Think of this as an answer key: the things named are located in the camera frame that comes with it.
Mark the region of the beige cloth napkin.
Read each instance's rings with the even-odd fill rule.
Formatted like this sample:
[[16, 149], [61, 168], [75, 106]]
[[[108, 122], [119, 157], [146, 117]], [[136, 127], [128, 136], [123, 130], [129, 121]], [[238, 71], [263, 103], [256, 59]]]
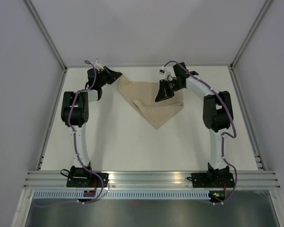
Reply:
[[155, 102], [161, 75], [154, 71], [133, 70], [118, 79], [118, 91], [125, 101], [154, 129], [159, 129], [184, 107], [183, 92]]

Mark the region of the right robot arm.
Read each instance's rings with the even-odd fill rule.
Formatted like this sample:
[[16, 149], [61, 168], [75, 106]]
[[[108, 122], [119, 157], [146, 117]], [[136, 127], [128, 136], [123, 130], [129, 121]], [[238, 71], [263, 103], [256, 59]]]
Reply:
[[160, 74], [164, 79], [159, 81], [159, 91], [155, 102], [171, 99], [175, 92], [184, 88], [192, 91], [203, 101], [203, 122], [210, 133], [210, 161], [204, 173], [192, 173], [187, 179], [193, 188], [232, 188], [235, 185], [232, 167], [226, 160], [225, 138], [229, 128], [234, 128], [231, 96], [228, 91], [215, 91], [199, 77], [196, 71], [188, 71], [186, 65], [175, 62], [175, 76], [162, 66]]

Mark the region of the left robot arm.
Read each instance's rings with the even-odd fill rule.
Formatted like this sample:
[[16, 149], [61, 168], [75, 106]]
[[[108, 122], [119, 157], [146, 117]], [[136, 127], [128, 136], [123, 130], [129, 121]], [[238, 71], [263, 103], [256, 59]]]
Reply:
[[61, 119], [68, 127], [73, 146], [73, 162], [67, 171], [67, 187], [104, 188], [108, 182], [108, 174], [96, 173], [92, 170], [87, 152], [86, 126], [89, 120], [89, 103], [99, 101], [102, 87], [117, 81], [122, 73], [108, 67], [89, 69], [88, 81], [80, 92], [66, 91], [63, 94]]

